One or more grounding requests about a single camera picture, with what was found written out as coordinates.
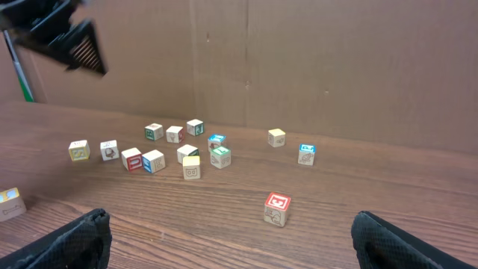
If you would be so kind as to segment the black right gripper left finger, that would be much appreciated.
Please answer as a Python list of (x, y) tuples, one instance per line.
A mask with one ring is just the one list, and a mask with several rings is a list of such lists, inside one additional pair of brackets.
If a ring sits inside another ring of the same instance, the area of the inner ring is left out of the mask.
[(110, 215), (97, 208), (1, 258), (1, 269), (105, 269), (111, 243)]

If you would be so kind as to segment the white I wooden block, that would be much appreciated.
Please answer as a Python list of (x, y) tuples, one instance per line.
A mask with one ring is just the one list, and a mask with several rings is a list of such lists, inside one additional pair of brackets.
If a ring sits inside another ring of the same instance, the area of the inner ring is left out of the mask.
[(199, 155), (199, 149), (195, 146), (191, 146), (190, 144), (185, 144), (177, 149), (177, 159), (178, 163), (180, 164), (183, 163), (184, 157), (195, 155)]

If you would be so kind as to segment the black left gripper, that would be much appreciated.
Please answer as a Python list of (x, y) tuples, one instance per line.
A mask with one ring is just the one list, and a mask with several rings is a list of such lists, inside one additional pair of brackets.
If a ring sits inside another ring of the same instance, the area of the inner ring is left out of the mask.
[(95, 24), (71, 23), (83, 0), (1, 0), (1, 30), (16, 44), (45, 55), (68, 69), (88, 69), (105, 75), (108, 69), (96, 38)]

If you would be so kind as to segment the yellow-top bone wooden block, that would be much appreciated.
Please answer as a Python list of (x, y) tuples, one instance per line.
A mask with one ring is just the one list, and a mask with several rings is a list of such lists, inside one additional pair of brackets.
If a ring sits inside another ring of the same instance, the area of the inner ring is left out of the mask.
[(11, 188), (0, 193), (0, 221), (17, 217), (27, 211), (25, 203), (17, 188)]

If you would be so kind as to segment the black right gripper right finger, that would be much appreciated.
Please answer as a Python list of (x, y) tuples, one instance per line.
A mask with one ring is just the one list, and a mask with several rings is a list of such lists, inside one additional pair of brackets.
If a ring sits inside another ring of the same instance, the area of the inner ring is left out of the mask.
[(369, 211), (355, 216), (351, 236), (361, 269), (475, 269)]

